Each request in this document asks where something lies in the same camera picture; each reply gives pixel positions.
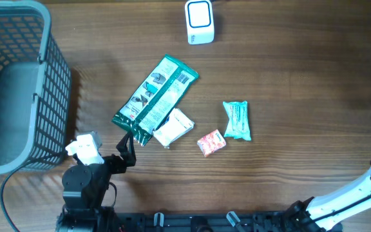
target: plastic packet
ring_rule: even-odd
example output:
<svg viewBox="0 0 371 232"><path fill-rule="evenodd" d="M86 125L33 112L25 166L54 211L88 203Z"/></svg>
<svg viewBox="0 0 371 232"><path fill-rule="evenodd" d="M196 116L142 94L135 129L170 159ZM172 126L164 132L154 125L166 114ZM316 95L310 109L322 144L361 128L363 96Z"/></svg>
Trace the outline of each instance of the plastic packet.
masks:
<svg viewBox="0 0 371 232"><path fill-rule="evenodd" d="M111 121L144 146L197 78L186 64L165 55Z"/></svg>
<svg viewBox="0 0 371 232"><path fill-rule="evenodd" d="M187 118L181 110L174 108L168 115L166 122L157 131L154 131L153 135L161 145L169 148L172 142L193 128L194 122Z"/></svg>
<svg viewBox="0 0 371 232"><path fill-rule="evenodd" d="M251 141L247 101L223 102L223 106L229 116L224 137Z"/></svg>
<svg viewBox="0 0 371 232"><path fill-rule="evenodd" d="M204 135L200 140L197 141L197 145L200 147L203 155L208 157L210 154L216 152L220 148L225 147L225 139L222 134L215 130L208 135Z"/></svg>

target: green and white packet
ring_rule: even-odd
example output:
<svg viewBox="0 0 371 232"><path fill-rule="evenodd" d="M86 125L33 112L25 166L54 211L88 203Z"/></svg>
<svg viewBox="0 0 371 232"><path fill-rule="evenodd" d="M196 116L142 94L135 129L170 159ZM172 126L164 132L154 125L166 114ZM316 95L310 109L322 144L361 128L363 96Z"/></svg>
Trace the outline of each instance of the green and white packet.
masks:
<svg viewBox="0 0 371 232"><path fill-rule="evenodd" d="M197 79L198 73L166 54L111 121L145 146Z"/></svg>
<svg viewBox="0 0 371 232"><path fill-rule="evenodd" d="M224 137L251 141L247 101L223 102L223 106L229 116Z"/></svg>

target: plastic basket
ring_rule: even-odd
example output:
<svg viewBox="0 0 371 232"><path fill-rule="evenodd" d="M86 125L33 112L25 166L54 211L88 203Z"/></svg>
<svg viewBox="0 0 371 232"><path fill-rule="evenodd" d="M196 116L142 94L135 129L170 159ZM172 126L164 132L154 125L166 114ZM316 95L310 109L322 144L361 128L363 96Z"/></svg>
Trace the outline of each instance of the plastic basket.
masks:
<svg viewBox="0 0 371 232"><path fill-rule="evenodd" d="M64 149L71 72L34 1L0 2L0 174ZM26 167L47 170L52 157Z"/></svg>

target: wood grain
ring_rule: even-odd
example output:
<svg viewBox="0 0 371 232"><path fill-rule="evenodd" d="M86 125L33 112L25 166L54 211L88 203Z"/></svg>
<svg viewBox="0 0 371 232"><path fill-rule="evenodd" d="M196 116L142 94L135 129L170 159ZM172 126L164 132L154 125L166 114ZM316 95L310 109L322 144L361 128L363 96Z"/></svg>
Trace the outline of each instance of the wood grain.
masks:
<svg viewBox="0 0 371 232"><path fill-rule="evenodd" d="M216 39L190 46L184 3L48 5L73 69L68 124L98 130L103 155L125 132L110 122L169 53L200 74L178 107L195 128L170 150L136 146L137 165L112 178L118 212L283 210L360 176L371 159L371 1L222 1ZM219 129L222 101L249 102L252 141L227 138L205 159L196 141ZM62 173L19 173L5 202L21 231L53 231ZM104 204L112 202L107 193ZM371 231L371 210L344 221ZM0 231L9 231L0 209Z"/></svg>

